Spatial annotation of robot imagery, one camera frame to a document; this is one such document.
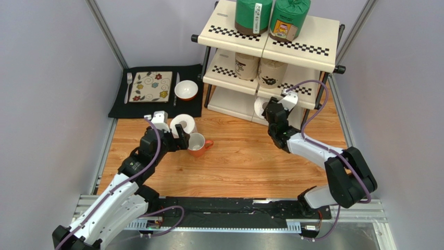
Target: green canister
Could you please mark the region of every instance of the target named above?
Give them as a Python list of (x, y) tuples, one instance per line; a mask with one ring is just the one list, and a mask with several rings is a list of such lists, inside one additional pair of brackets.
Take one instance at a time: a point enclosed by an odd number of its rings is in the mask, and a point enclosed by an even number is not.
[(268, 29), (273, 0), (237, 0), (235, 28), (245, 35), (259, 35)]
[(291, 42), (299, 36), (310, 0), (276, 0), (269, 36), (280, 42)]

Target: toilet paper roll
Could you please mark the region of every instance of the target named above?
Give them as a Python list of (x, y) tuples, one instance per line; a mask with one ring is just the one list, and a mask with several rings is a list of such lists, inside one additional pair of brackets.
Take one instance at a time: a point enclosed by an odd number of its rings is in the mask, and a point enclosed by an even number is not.
[(196, 133), (198, 131), (198, 128), (196, 127), (196, 122), (194, 121), (193, 117), (186, 114), (178, 115), (169, 124), (169, 128), (171, 129), (174, 138), (179, 138), (175, 127), (176, 124), (182, 125), (183, 130), (187, 134)]
[(265, 117), (262, 116), (262, 113), (264, 112), (265, 107), (267, 107), (268, 101), (269, 101), (269, 99), (266, 99), (266, 98), (263, 98), (263, 97), (258, 97), (254, 101), (254, 112), (260, 118), (264, 118), (265, 119)]
[(274, 89), (282, 84), (288, 64), (270, 59), (261, 59), (258, 70), (259, 85), (266, 89)]
[(259, 57), (236, 53), (235, 72), (240, 79), (253, 80), (257, 76)]

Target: white wall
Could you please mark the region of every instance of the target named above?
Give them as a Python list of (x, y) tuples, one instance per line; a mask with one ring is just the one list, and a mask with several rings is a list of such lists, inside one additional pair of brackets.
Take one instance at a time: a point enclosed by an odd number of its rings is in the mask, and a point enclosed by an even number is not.
[(0, 249), (51, 249), (94, 178), (121, 68), (85, 1), (0, 1), (0, 31)]
[[(202, 32), (215, 0), (96, 1), (129, 67), (202, 63), (205, 47), (191, 35)], [(309, 15), (340, 20), (343, 42), (365, 3), (312, 0)]]
[(444, 2), (379, 1), (336, 76), (398, 249), (444, 244)]

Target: orange mug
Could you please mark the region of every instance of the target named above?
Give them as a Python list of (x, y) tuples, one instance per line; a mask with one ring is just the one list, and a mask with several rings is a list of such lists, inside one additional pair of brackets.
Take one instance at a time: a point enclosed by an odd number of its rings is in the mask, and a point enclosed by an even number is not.
[(199, 133), (190, 134), (188, 141), (188, 153), (194, 157), (201, 157), (208, 149), (212, 148), (214, 142), (212, 140), (205, 140), (205, 137)]

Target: black checkered pattern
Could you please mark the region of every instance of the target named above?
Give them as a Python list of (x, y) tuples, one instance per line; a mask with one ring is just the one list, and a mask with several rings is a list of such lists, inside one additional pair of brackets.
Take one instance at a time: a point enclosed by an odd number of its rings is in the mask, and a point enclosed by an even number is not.
[(313, 45), (308, 46), (306, 44), (301, 45), (300, 43), (274, 41), (273, 44), (279, 45), (281, 47), (294, 48), (296, 50), (308, 51), (310, 53), (316, 53), (318, 55), (324, 54), (324, 56), (328, 56), (328, 52), (330, 51), (329, 48), (314, 47)]
[(238, 77), (238, 75), (236, 74), (236, 72), (234, 70), (219, 67), (217, 65), (214, 66), (212, 72), (216, 72), (218, 74), (223, 74), (225, 76), (234, 77), (234, 78)]
[[(278, 88), (280, 89), (289, 89), (291, 87), (293, 87), (293, 84), (288, 84), (286, 82), (282, 83), (281, 85), (278, 86)], [(311, 87), (300, 87), (297, 86), (296, 89), (294, 89), (293, 91), (295, 91), (296, 93), (301, 93), (301, 94), (307, 94), (307, 95), (312, 95), (312, 88)]]
[(248, 39), (250, 41), (256, 41), (259, 42), (261, 35), (244, 35), (236, 30), (228, 30), (227, 28), (221, 28), (221, 27), (215, 27), (214, 25), (211, 25), (211, 29), (208, 30), (209, 32), (214, 32), (216, 34), (221, 35), (228, 35), (228, 36), (234, 36), (242, 39)]

